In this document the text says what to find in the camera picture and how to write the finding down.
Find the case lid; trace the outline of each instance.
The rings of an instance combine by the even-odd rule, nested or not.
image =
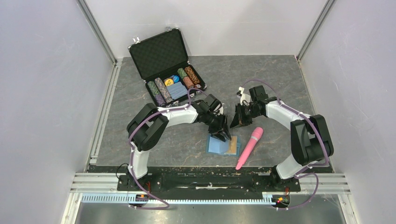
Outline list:
[[[128,49],[143,79],[188,61],[182,33],[177,28],[132,44]]]

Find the gray wall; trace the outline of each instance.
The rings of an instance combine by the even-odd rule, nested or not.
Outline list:
[[[76,1],[0,5],[0,223],[56,224],[112,65]]]
[[[396,1],[339,0],[302,60],[362,223],[394,223]]]
[[[166,26],[189,55],[294,55],[326,0],[87,0],[114,54]]]

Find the robotic arm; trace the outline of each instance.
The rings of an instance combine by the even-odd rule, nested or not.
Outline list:
[[[129,136],[150,115],[167,111],[149,120],[151,125],[144,124],[132,138],[134,147],[133,171],[137,179],[147,173],[147,161],[149,150],[159,141],[165,128],[182,123],[202,122],[209,126],[208,131],[212,137],[221,141],[231,140],[228,130],[227,115],[223,114],[221,102],[212,94],[204,100],[192,102],[190,107],[187,104],[179,107],[164,108],[155,107],[154,104],[146,104],[135,118],[128,124],[127,131]]]
[[[245,94],[244,88],[239,88],[237,95],[240,97],[240,103],[235,106],[235,117],[230,128],[250,125],[253,123],[252,118],[263,115],[278,121],[290,130],[291,155],[273,167],[271,171],[273,185],[285,184],[305,166],[324,159],[319,139],[305,119],[283,107],[283,101],[278,101],[276,97],[269,98],[263,86],[253,87],[249,89],[249,93],[250,95]],[[323,141],[327,156],[333,155],[333,145],[325,118],[322,115],[299,114],[309,118],[314,124]]]

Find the pink microphone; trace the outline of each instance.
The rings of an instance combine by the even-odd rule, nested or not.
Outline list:
[[[242,155],[240,155],[240,157],[238,159],[238,163],[236,164],[236,170],[240,169],[242,167],[242,165],[245,164],[250,153],[253,151],[253,148],[255,147],[256,143],[261,138],[263,133],[264,133],[264,130],[260,127],[257,127],[253,131],[252,136],[250,136],[249,142],[247,143],[245,149],[243,150]]]

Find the poker chip case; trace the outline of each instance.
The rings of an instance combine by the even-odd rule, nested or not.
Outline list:
[[[159,105],[156,96],[153,95],[148,86],[148,83],[154,81],[156,78],[161,78],[164,81],[171,76],[178,75],[177,70],[180,68],[191,67],[199,80],[197,81],[199,84],[194,87],[203,91],[206,90],[207,86],[205,82],[189,62],[183,36],[178,28],[170,29],[143,41],[137,41],[130,45],[128,50],[156,106],[169,107],[178,105],[188,98],[187,94],[185,94],[177,99],[172,99],[170,102]],[[180,82],[188,89],[182,79],[180,79]],[[190,95],[192,96],[198,93],[196,90],[190,91]]]

